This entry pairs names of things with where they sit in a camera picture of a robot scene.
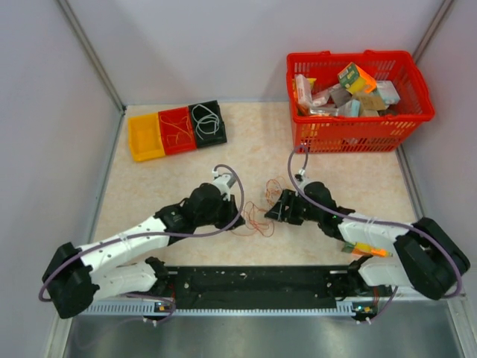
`metal floor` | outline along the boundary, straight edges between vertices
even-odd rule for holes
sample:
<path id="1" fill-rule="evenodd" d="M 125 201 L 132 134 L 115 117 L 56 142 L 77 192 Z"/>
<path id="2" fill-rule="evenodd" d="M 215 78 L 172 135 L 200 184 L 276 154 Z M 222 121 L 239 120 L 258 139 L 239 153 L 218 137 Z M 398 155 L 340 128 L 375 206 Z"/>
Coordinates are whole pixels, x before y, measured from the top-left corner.
<path id="1" fill-rule="evenodd" d="M 375 324 L 350 318 L 176 317 L 164 325 L 129 321 L 81 350 L 125 317 L 79 316 L 65 358 L 459 358 L 446 302 L 394 302 Z"/>

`yellow box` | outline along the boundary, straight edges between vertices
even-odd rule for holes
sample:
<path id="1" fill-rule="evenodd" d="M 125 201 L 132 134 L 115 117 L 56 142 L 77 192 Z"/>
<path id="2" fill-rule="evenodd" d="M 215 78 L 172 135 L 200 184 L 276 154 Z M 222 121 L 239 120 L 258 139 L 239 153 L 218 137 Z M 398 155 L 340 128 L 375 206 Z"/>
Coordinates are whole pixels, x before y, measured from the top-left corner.
<path id="1" fill-rule="evenodd" d="M 129 118 L 129 149 L 136 162 L 165 156 L 157 113 Z"/>
<path id="2" fill-rule="evenodd" d="M 338 80 L 342 87 L 346 88 L 352 95 L 361 91 L 371 93 L 376 88 L 376 80 L 354 62 L 348 64 L 338 73 Z"/>

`table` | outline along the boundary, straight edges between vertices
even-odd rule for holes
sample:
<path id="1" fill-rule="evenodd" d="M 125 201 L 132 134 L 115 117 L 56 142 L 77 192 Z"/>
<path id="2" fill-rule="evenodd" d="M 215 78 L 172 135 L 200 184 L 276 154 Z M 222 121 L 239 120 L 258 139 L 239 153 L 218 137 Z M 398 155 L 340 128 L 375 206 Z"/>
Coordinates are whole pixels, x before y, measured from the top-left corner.
<path id="1" fill-rule="evenodd" d="M 288 102 L 220 103 L 228 143 L 136 163 L 127 144 L 127 119 L 178 105 L 129 106 L 122 126 L 94 241 L 132 227 L 161 207 L 188 197 L 211 182 L 218 163 L 232 166 L 245 188 L 245 200 L 268 208 L 265 184 L 286 174 L 293 148 Z M 303 155 L 294 158 L 294 172 Z M 306 174 L 325 183 L 338 205 L 368 216 L 401 222 L 415 220 L 395 153 L 310 155 Z M 238 188 L 233 188 L 239 201 Z M 201 228 L 210 232 L 213 227 Z M 237 230 L 249 234 L 245 227 Z M 342 243 L 325 236 L 316 224 L 301 227 L 275 223 L 274 234 L 237 236 L 226 232 L 189 238 L 141 257 L 156 256 L 170 266 L 332 265 L 356 257 L 341 252 Z"/>

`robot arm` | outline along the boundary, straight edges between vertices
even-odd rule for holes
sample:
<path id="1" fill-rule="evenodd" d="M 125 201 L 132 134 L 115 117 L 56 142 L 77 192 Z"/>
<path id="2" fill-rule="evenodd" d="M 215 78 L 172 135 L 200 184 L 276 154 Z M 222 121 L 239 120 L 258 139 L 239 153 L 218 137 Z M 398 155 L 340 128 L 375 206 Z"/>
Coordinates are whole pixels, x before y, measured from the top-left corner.
<path id="1" fill-rule="evenodd" d="M 235 197 L 230 194 L 236 179 L 231 174 L 218 175 L 217 172 L 214 176 L 212 183 L 201 184 L 189 198 L 163 207 L 129 230 L 99 243 L 75 248 L 68 242 L 60 246 L 42 277 L 60 317 L 70 318 L 84 311 L 93 301 L 127 292 L 160 295 L 168 276 L 161 261 L 150 257 L 141 263 L 122 265 L 184 239 L 197 227 L 214 225 L 223 229 L 229 225 L 239 215 Z M 244 219 L 239 216 L 227 230 L 242 224 Z M 167 232 L 182 235 L 168 236 Z M 66 261 L 81 253 L 83 255 L 77 260 L 58 271 Z"/>
<path id="2" fill-rule="evenodd" d="M 385 249 L 391 257 L 369 256 L 358 270 L 368 286 L 411 286 L 422 295 L 438 300 L 455 284 L 455 273 L 448 260 L 418 234 L 403 227 L 374 224 L 373 218 L 338 207 L 324 184 L 311 182 L 304 171 L 295 175 L 295 179 L 299 188 L 312 200 L 347 217 L 343 219 L 328 213 L 288 189 L 283 190 L 278 202 L 265 217 L 294 225 L 301 225 L 304 221 L 317 222 L 327 236 Z M 470 268 L 464 253 L 434 220 L 422 218 L 410 225 L 432 236 L 449 254 L 461 274 Z"/>

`package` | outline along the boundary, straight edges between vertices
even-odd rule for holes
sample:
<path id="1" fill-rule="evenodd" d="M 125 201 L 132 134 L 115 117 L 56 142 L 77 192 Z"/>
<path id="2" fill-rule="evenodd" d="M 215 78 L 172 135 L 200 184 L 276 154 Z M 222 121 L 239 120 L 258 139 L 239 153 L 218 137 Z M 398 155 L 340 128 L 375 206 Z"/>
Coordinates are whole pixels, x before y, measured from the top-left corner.
<path id="1" fill-rule="evenodd" d="M 312 95 L 312 104 L 315 107 L 324 106 L 326 103 L 328 103 L 328 100 L 329 100 L 329 90 L 327 89 L 324 89 L 323 91 L 320 91 Z"/>
<path id="2" fill-rule="evenodd" d="M 353 99 L 361 102 L 361 112 L 363 110 L 385 110 L 388 107 L 376 93 L 359 92 L 353 95 Z"/>
<path id="3" fill-rule="evenodd" d="M 397 104 L 401 98 L 391 81 L 377 81 L 375 92 L 387 104 Z"/>
<path id="4" fill-rule="evenodd" d="M 351 101 L 343 104 L 338 108 L 338 115 L 344 117 L 357 117 L 359 116 L 359 108 L 361 104 L 359 101 L 352 99 Z"/>
<path id="5" fill-rule="evenodd" d="M 312 106 L 312 88 L 308 79 L 303 75 L 295 75 L 295 89 L 298 106 L 306 113 Z"/>
<path id="6" fill-rule="evenodd" d="M 309 108 L 309 115 L 310 116 L 324 116 L 324 117 L 337 117 L 338 108 L 330 108 L 330 107 L 315 107 L 312 106 Z"/>
<path id="7" fill-rule="evenodd" d="M 394 109 L 394 106 L 390 106 L 386 110 L 378 110 L 378 114 L 380 116 L 397 116 L 397 110 Z"/>
<path id="8" fill-rule="evenodd" d="M 351 94 L 346 91 L 340 84 L 331 86 L 329 89 L 329 95 L 333 102 L 335 102 L 336 107 L 341 107 L 351 100 Z"/>
<path id="9" fill-rule="evenodd" d="M 379 113 L 377 110 L 360 110 L 359 116 L 360 117 L 379 117 Z"/>
<path id="10" fill-rule="evenodd" d="M 341 86 L 352 95 L 357 92 L 371 93 L 376 88 L 376 80 L 354 62 L 338 73 L 338 80 Z"/>

